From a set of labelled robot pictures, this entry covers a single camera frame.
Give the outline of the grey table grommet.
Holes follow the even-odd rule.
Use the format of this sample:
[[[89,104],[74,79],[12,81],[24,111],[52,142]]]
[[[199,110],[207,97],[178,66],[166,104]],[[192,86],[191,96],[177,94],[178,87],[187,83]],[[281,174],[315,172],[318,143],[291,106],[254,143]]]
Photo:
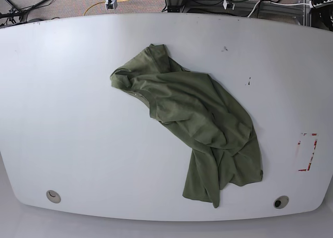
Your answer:
[[[54,204],[59,204],[61,202],[60,195],[57,192],[53,191],[53,190],[48,190],[46,192],[46,197],[50,202],[52,202]]]
[[[289,203],[289,197],[284,195],[275,199],[273,206],[276,209],[283,209],[287,206],[288,203]]]

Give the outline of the left grey table grommet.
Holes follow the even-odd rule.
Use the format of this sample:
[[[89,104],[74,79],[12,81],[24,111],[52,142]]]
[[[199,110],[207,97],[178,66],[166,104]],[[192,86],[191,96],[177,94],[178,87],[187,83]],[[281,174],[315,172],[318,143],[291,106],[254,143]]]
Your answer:
[[[60,195],[57,192],[53,191],[53,190],[48,190],[46,192],[46,197],[50,202],[52,202],[54,204],[59,204],[61,202]]]

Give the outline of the red tape rectangle marking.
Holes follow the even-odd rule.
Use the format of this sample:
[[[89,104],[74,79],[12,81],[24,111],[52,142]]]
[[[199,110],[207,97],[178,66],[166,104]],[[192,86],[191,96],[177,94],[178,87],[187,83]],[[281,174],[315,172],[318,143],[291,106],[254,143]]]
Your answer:
[[[295,166],[298,172],[310,170],[318,141],[317,133],[301,133],[296,150]]]

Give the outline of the white power strip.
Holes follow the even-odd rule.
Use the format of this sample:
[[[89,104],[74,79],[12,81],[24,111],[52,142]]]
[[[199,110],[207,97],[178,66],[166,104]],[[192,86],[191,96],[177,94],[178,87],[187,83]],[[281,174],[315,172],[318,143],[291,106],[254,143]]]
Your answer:
[[[311,8],[320,8],[324,6],[332,5],[332,0],[311,0]]]

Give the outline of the black tripod leg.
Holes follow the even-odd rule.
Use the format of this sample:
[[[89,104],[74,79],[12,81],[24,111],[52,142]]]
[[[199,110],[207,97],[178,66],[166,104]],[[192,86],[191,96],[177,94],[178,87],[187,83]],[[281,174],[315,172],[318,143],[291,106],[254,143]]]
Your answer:
[[[1,29],[6,27],[18,26],[30,22],[43,21],[42,19],[28,20],[29,14],[37,9],[50,6],[55,0],[42,0],[34,5],[18,8],[11,0],[4,0],[9,6],[10,10],[7,13],[1,13]]]

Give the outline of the olive green T-shirt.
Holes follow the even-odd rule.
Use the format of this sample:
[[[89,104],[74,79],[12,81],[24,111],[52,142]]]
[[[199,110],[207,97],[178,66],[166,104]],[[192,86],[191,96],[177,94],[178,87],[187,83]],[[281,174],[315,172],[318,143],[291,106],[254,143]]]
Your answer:
[[[185,198],[217,208],[228,184],[262,181],[253,121],[209,74],[184,69],[164,45],[149,45],[110,80],[114,88],[143,102],[152,119],[191,148]]]

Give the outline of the right grey table grommet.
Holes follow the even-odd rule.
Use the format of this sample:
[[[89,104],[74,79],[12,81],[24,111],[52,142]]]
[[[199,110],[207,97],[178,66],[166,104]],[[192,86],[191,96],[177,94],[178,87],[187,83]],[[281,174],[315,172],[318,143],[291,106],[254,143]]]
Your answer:
[[[273,206],[276,209],[283,209],[287,206],[288,203],[289,203],[289,197],[284,195],[275,199]]]

